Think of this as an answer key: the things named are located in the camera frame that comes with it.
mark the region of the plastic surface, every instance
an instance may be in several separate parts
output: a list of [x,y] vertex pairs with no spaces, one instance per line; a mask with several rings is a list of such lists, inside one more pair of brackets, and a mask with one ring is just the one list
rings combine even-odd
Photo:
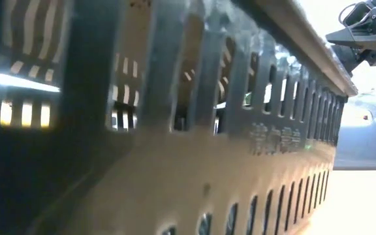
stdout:
[[[371,117],[364,120],[362,115]],[[334,169],[376,169],[376,97],[350,98],[343,110]]]
[[[295,36],[260,1],[247,11],[224,0],[7,2],[0,234],[294,234],[324,201],[343,105],[356,90],[292,1],[278,1],[277,10],[287,10]],[[57,11],[64,18],[48,17]],[[203,33],[188,35],[197,43],[185,54],[192,15]],[[52,35],[50,18],[68,27]],[[306,46],[295,43],[303,35]],[[59,62],[55,53],[39,60],[54,38],[64,40]],[[230,70],[221,64],[227,39],[236,43]],[[133,80],[137,96],[115,87],[131,80],[116,70],[118,52],[143,68]],[[11,74],[19,58],[30,61],[23,80]],[[195,77],[181,89],[184,65]],[[217,110],[222,71],[226,106]],[[180,96],[186,87],[189,95]]]

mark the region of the robotic arm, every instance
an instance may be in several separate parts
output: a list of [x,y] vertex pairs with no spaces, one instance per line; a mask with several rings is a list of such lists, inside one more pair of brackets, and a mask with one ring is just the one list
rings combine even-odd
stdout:
[[[342,21],[343,12],[353,6],[351,13]],[[339,21],[345,28],[328,34],[326,39],[334,44],[333,51],[351,73],[363,61],[376,66],[376,0],[352,4],[347,8],[339,15]]]

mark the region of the floor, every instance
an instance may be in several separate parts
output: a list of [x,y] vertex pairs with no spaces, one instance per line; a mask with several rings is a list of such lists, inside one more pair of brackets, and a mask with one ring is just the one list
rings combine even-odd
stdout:
[[333,171],[326,202],[300,234],[376,235],[376,171]]

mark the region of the blue plastic container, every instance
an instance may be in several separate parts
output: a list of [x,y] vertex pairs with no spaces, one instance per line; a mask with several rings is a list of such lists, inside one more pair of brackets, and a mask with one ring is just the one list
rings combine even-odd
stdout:
[[345,105],[334,169],[376,169],[376,96],[351,98]]

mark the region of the crate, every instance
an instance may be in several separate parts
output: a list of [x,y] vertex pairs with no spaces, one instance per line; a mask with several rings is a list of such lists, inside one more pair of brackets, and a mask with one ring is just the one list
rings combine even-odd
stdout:
[[0,234],[294,234],[324,201],[356,89],[295,1],[2,5]]

